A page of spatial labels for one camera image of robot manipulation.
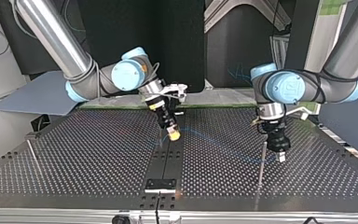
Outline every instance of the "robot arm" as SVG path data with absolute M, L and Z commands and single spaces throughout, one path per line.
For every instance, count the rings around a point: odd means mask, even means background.
M 80 103 L 138 89 L 146 97 L 149 108 L 158 115 L 158 123 L 168 131 L 170 139 L 180 137 L 172 105 L 185 100 L 187 86 L 164 87 L 142 48 L 125 53 L 122 61 L 100 70 L 76 42 L 49 0 L 13 0 L 12 4 L 63 71 L 67 79 L 65 88 L 72 100 Z
M 341 34 L 321 73 L 283 69 L 275 64 L 251 71 L 257 112 L 268 134 L 268 149 L 284 152 L 290 140 L 284 135 L 285 105 L 298 102 L 344 103 L 358 99 L 358 8 Z

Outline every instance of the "light blue joint cap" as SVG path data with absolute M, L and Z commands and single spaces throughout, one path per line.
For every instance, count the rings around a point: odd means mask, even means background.
M 81 97 L 79 94 L 77 94 L 77 92 L 74 91 L 69 81 L 66 81 L 65 83 L 65 90 L 68 93 L 69 98 L 71 98 L 75 102 L 82 103 L 88 101 L 87 99 Z
M 138 89 L 145 80 L 142 66 L 134 60 L 123 60 L 112 69 L 112 81 L 122 91 Z
M 275 72 L 277 70 L 277 65 L 275 63 L 263 64 L 257 67 L 252 68 L 251 70 L 251 80 L 256 77 L 263 76 L 269 72 Z
M 130 51 L 128 51 L 127 53 L 123 54 L 123 56 L 121 56 L 122 60 L 127 60 L 133 57 L 137 57 L 137 56 L 147 56 L 145 50 L 141 47 L 138 47 L 136 49 L 132 49 Z
M 265 92 L 273 102 L 295 104 L 305 93 L 305 82 L 296 73 L 279 72 L 268 79 Z
M 348 96 L 347 99 L 341 101 L 340 103 L 345 103 L 345 102 L 352 102 L 358 99 L 358 81 L 356 82 L 356 87 L 354 88 L 354 91 L 351 93 L 350 96 Z

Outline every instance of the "yellow tool tip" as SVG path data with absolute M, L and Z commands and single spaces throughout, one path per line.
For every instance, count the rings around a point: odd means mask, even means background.
M 178 131 L 169 133 L 169 137 L 170 137 L 171 141 L 176 141 L 180 138 L 180 133 Z

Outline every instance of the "perforated metal table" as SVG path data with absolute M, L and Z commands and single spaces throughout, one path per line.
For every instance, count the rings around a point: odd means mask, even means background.
M 79 110 L 0 160 L 0 208 L 205 212 L 358 212 L 358 159 L 309 121 L 288 119 L 292 149 L 268 153 L 253 108 L 183 109 L 169 142 L 143 110 Z M 147 179 L 175 194 L 145 194 Z

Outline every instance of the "metal bracket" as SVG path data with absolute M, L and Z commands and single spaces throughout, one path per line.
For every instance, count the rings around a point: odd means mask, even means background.
M 175 193 L 175 179 L 148 179 L 145 193 Z
M 274 21 L 275 7 L 278 0 L 214 0 L 204 13 L 205 30 L 208 33 L 228 12 L 234 7 L 249 5 L 260 11 L 271 23 Z M 284 30 L 291 20 L 282 6 L 278 7 L 275 26 L 278 30 Z

